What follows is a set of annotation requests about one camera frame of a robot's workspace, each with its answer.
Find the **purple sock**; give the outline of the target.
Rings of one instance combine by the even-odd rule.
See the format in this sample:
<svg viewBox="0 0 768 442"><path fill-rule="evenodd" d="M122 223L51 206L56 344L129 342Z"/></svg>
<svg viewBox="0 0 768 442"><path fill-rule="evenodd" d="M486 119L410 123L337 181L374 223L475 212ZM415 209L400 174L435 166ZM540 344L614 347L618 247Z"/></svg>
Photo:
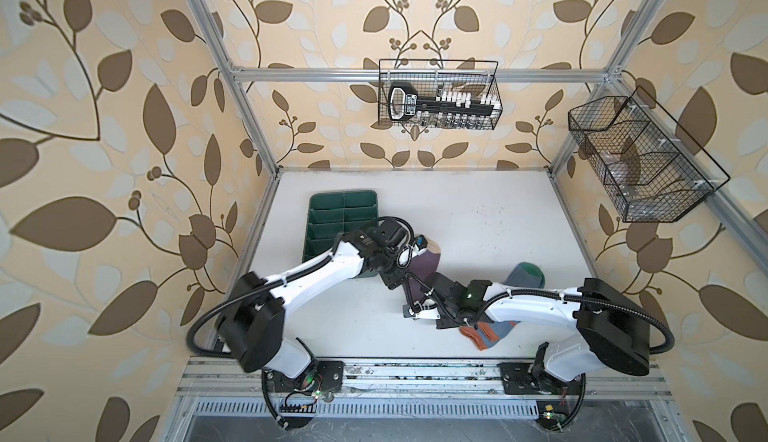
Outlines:
<svg viewBox="0 0 768 442"><path fill-rule="evenodd" d="M425 250L411 260L408 270L419 280L426 282L431 274L438 271L440 258L440 247L435 242L428 240L426 242ZM426 300L426 291L424 287L415 279L408 279L408 288L414 302L421 303Z"/></svg>

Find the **green divided tray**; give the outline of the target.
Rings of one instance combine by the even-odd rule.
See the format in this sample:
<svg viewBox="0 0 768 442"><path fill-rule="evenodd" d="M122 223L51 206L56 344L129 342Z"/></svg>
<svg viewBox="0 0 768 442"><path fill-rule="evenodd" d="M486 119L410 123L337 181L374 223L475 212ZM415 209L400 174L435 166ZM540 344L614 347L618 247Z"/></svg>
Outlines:
<svg viewBox="0 0 768 442"><path fill-rule="evenodd" d="M307 262L331 252L342 256L339 248L343 234L359 229L379 216L378 196L373 190L325 192L309 199L302 261Z"/></svg>

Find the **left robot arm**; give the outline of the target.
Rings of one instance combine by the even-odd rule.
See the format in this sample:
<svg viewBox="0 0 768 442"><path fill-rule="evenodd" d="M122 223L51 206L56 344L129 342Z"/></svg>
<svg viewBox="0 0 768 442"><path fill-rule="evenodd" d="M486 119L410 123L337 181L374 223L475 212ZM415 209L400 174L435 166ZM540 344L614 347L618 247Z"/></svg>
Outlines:
<svg viewBox="0 0 768 442"><path fill-rule="evenodd" d="M427 240L399 217L379 217L339 234L320 255L287 271L261 278L241 276L226 301L199 316L186 335L197 356L232 359L246 373L278 372L307 385L316 357L301 341L284 337L287 319L326 290L364 272L395 287L407 283L407 269L426 250Z"/></svg>

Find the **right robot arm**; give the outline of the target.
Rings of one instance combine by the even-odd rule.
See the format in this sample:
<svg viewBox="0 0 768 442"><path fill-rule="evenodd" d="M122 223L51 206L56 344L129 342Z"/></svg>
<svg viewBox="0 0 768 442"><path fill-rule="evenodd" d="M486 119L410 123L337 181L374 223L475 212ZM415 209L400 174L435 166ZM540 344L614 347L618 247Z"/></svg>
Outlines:
<svg viewBox="0 0 768 442"><path fill-rule="evenodd" d="M540 342L528 367L511 379L542 394L563 392L602 369L646 376L651 357L675 345L665 322L596 278L576 288L547 290L488 280L461 285L440 273L421 281L408 274L404 291L404 316L432 320L439 330L474 330L487 341L513 323L567 330L560 341Z"/></svg>

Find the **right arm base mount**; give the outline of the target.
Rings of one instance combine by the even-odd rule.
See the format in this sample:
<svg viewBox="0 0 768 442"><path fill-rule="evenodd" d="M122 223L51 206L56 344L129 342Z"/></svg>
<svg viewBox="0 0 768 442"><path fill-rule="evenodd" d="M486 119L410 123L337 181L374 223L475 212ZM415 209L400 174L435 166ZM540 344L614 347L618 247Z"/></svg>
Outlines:
<svg viewBox="0 0 768 442"><path fill-rule="evenodd" d="M544 371L536 372L533 362L503 362L498 370L505 395L562 397L581 393L580 376L563 382Z"/></svg>

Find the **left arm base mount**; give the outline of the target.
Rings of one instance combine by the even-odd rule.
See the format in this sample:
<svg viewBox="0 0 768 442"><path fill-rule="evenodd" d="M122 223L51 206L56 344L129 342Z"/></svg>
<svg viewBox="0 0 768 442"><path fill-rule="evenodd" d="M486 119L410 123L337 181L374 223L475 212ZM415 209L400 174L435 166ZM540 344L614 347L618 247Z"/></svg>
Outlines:
<svg viewBox="0 0 768 442"><path fill-rule="evenodd" d="M266 380L277 393L337 392L343 384L345 364L340 360L313 360L297 377L267 370Z"/></svg>

